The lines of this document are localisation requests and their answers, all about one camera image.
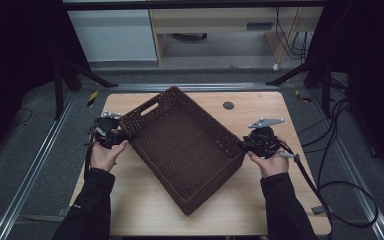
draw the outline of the white panel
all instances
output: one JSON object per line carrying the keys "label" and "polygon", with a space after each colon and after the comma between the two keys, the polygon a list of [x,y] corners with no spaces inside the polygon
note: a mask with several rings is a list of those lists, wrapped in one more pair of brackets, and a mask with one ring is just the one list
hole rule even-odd
{"label": "white panel", "polygon": [[70,11],[68,14],[89,62],[157,59],[148,10]]}

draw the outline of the basket handle hole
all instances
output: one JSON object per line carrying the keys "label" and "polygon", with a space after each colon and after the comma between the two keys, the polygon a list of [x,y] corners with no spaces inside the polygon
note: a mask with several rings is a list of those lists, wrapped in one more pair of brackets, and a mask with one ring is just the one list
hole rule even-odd
{"label": "basket handle hole", "polygon": [[144,109],[140,114],[142,116],[144,116],[144,115],[146,115],[147,113],[151,112],[152,110],[154,110],[157,107],[158,107],[158,102],[156,102],[153,105],[149,106],[147,109]]}

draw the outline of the gray mat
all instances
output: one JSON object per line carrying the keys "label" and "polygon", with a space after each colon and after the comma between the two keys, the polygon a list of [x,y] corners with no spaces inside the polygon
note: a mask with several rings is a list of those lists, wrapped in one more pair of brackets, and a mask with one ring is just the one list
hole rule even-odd
{"label": "gray mat", "polygon": [[[261,71],[241,74],[239,71],[230,70],[219,74],[208,72],[128,72],[125,74],[101,73],[106,79],[121,83],[183,83],[183,82],[239,82],[261,81],[261,79],[273,80],[276,74],[264,74]],[[294,122],[295,129],[300,131],[305,127],[319,121],[315,103],[305,103],[299,100],[293,92],[299,87],[302,96],[310,96],[300,79],[295,84],[285,84],[279,91],[283,94],[288,110]],[[98,98],[92,107],[86,107],[90,93],[99,90]],[[41,142],[49,130],[55,114],[53,98],[53,84],[44,85],[30,91],[24,100],[23,107],[33,111],[33,116],[25,125],[14,126],[8,130],[8,134],[0,142],[0,215],[3,214],[12,200],[18,186],[23,180]],[[72,194],[78,174],[84,161],[87,142],[87,130],[94,118],[103,110],[106,96],[113,93],[103,89],[90,80],[83,79],[83,87],[77,93],[73,107],[69,112],[67,121],[47,157],[23,209],[22,214],[53,215],[60,207],[65,207]],[[14,120],[26,117],[24,112],[19,113]],[[306,143],[315,136],[321,135],[326,130],[323,124],[299,135],[301,143]],[[362,172],[370,190],[384,213],[384,160],[370,156],[368,143],[364,134],[359,129],[352,113],[341,114],[339,123],[340,136],[347,145],[355,164]],[[322,142],[306,149],[323,148]],[[321,152],[306,154],[312,174],[318,174]],[[322,172],[322,181],[348,180],[342,164],[337,159],[334,149],[331,149]],[[355,192],[349,188],[333,187],[323,194],[329,205],[337,210],[338,215],[353,221],[367,222],[366,215],[362,211]],[[54,223],[25,223],[18,222],[13,227],[9,239],[49,239],[56,228]],[[334,219],[334,239],[377,239],[371,228],[351,228]]]}

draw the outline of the wicker basket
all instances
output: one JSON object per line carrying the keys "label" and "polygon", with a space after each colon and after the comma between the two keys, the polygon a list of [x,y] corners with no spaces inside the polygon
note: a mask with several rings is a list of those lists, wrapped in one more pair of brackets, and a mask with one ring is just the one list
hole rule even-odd
{"label": "wicker basket", "polygon": [[120,126],[137,132],[130,144],[186,215],[241,167],[245,155],[240,139],[177,87],[125,114]]}

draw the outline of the light wood tabletop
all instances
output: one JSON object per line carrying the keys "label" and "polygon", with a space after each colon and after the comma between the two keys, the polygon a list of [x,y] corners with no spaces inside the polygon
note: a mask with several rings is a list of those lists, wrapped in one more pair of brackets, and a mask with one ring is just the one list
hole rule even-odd
{"label": "light wood tabletop", "polygon": [[[157,93],[123,93],[108,97],[104,111],[124,114]],[[311,177],[291,117],[278,92],[191,92],[187,93],[209,114],[240,139],[250,133],[250,123],[260,118],[283,118],[273,125],[275,134],[285,139]],[[223,103],[234,104],[232,110]],[[131,146],[119,156],[111,173],[116,182],[111,193],[112,236],[241,236],[267,235],[264,196],[258,166],[245,156],[242,167],[201,207],[185,216],[173,202],[153,172]],[[331,227],[324,214],[314,215],[311,208],[321,206],[305,182],[297,165],[290,161],[289,173],[298,200],[307,212],[314,231],[326,235]],[[70,205],[83,186],[83,172]]]}

